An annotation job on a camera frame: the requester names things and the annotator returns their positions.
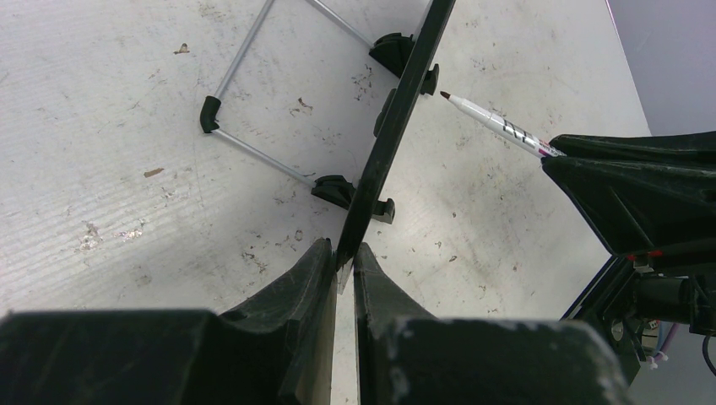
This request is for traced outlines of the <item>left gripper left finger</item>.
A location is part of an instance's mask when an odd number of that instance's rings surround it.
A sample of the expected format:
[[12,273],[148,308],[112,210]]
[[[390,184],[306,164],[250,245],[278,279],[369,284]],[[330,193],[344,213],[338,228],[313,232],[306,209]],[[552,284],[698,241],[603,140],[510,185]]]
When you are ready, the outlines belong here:
[[4,404],[327,404],[334,253],[316,240],[231,310],[13,312],[1,321]]

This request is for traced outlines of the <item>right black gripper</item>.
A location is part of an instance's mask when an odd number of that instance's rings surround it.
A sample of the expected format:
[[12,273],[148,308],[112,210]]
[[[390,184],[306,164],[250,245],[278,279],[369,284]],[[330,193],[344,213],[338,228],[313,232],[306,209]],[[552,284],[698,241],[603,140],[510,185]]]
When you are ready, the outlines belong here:
[[715,132],[562,134],[550,145],[569,157],[544,159],[542,170],[614,255],[564,319],[587,322],[628,382],[641,366],[667,359],[680,325],[704,337],[702,355],[714,370],[715,171],[687,165],[715,164]]

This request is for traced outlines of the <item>small black-framed whiteboard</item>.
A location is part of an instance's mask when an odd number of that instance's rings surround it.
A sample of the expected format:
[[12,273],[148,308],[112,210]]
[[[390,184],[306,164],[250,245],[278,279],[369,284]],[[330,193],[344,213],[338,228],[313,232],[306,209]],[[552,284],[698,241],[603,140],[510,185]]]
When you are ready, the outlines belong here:
[[221,98],[272,5],[270,1],[263,4],[217,90],[205,98],[199,114],[199,124],[204,133],[223,137],[267,165],[308,185],[312,189],[313,196],[346,210],[347,217],[336,253],[336,267],[341,269],[356,256],[371,220],[375,219],[385,224],[393,222],[395,212],[393,200],[382,202],[379,197],[416,101],[419,96],[433,95],[436,91],[439,67],[432,59],[453,11],[454,3],[429,2],[418,31],[413,35],[392,33],[375,41],[369,41],[324,2],[312,2],[316,10],[333,20],[345,32],[364,42],[369,48],[369,56],[399,78],[397,87],[388,93],[376,119],[373,130],[376,142],[357,186],[352,186],[341,175],[327,175],[312,180],[220,129],[216,116],[220,110]]

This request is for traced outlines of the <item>white marker pen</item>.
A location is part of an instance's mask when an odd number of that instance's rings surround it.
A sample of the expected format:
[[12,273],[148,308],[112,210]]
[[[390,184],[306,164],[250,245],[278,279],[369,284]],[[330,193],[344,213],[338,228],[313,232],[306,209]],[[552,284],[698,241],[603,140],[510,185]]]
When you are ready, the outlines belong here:
[[445,91],[440,91],[440,95],[451,103],[458,111],[474,119],[501,138],[519,146],[521,149],[527,151],[533,156],[540,159],[565,156],[562,151],[552,147],[547,142],[537,138],[533,134],[524,131],[522,128],[514,125],[506,118],[499,116],[493,111],[488,111],[472,101]]

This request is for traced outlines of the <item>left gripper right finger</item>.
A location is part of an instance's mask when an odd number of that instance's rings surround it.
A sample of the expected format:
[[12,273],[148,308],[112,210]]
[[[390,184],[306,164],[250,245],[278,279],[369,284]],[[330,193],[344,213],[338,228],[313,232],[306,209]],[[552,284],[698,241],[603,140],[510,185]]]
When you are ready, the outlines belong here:
[[438,318],[381,268],[353,260],[362,404],[628,404],[606,341],[580,321]]

